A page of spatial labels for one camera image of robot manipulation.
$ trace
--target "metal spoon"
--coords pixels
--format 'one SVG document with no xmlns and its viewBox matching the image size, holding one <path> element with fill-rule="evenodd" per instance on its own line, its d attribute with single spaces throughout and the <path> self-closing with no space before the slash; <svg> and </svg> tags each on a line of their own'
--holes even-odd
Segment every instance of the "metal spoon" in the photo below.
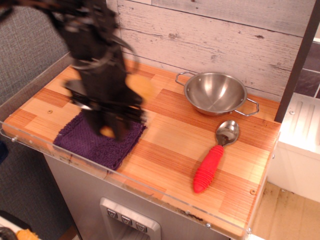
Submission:
<svg viewBox="0 0 320 240">
<path fill-rule="evenodd" d="M 216 131 L 218 145 L 210 149 L 200 167 L 197 169 L 193 179 L 193 190 L 195 193 L 204 191 L 215 176 L 220 159 L 224 154 L 224 146 L 234 143 L 239 136 L 239 126 L 233 120 L 222 123 Z"/>
</svg>

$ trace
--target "control panel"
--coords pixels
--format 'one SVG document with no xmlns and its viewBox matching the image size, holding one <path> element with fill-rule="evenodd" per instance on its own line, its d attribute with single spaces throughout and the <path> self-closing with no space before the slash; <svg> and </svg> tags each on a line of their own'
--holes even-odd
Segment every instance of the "control panel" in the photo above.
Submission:
<svg viewBox="0 0 320 240">
<path fill-rule="evenodd" d="M 100 209 L 110 240 L 161 240 L 156 221 L 105 197 Z"/>
</svg>

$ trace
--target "wooden floor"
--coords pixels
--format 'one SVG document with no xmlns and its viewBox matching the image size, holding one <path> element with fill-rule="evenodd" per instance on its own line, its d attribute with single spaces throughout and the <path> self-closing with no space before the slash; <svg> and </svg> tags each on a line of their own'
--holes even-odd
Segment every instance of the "wooden floor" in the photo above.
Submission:
<svg viewBox="0 0 320 240">
<path fill-rule="evenodd" d="M 320 203 L 267 182 L 252 233 L 265 240 L 320 240 Z"/>
</svg>

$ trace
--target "bowl handle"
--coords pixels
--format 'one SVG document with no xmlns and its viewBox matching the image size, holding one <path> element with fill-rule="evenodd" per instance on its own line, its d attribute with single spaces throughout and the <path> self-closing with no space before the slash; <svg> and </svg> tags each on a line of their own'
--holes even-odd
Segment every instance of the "bowl handle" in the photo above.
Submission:
<svg viewBox="0 0 320 240">
<path fill-rule="evenodd" d="M 194 73 L 192 73 L 192 72 L 190 72 L 190 71 L 185 71 L 185 72 L 180 72 L 180 73 L 178 73 L 178 74 L 176 75 L 176 77 L 175 77 L 175 82 L 178 83 L 178 84 L 180 84 L 180 85 L 182 85 L 182 86 L 185 86 L 185 85 L 184 85 L 182 82 L 178 81 L 179 76 L 182 75 L 182 74 L 192 74 L 192 75 L 196 75 L 196 74 L 194 74 Z"/>
<path fill-rule="evenodd" d="M 241 114 L 241 115 L 244 115 L 244 116 L 246 116 L 246 117 L 249 117 L 249 116 L 251 116 L 251 115 L 257 114 L 257 113 L 259 112 L 259 103 L 257 103 L 256 101 L 253 101 L 253 100 L 251 100 L 251 99 L 249 99 L 249 98 L 247 98 L 247 100 L 250 101 L 250 102 L 252 102 L 252 103 L 254 103 L 254 104 L 256 104 L 256 111 L 255 111 L 255 112 L 252 112 L 252 113 L 249 113 L 249 114 L 245 114 L 245 113 L 243 113 L 243 112 L 241 112 L 241 111 L 238 111 L 238 110 L 234 110 L 234 111 L 235 111 L 236 113 Z"/>
</svg>

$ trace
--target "button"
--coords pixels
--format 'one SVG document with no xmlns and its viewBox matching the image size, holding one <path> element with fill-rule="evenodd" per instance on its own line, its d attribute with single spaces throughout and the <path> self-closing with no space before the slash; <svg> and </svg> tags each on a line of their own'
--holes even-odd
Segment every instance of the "button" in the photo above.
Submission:
<svg viewBox="0 0 320 240">
<path fill-rule="evenodd" d="M 132 226 L 132 220 L 126 216 L 121 216 L 122 222 L 124 222 L 127 225 Z"/>
<path fill-rule="evenodd" d="M 141 223 L 136 222 L 136 229 L 138 229 L 139 231 L 146 233 L 147 232 L 147 227 L 145 225 L 142 225 Z"/>
<path fill-rule="evenodd" d="M 108 211 L 108 215 L 114 219 L 117 219 L 118 218 L 118 214 L 115 212 L 115 211 L 112 211 L 110 209 L 106 209 Z"/>
</svg>

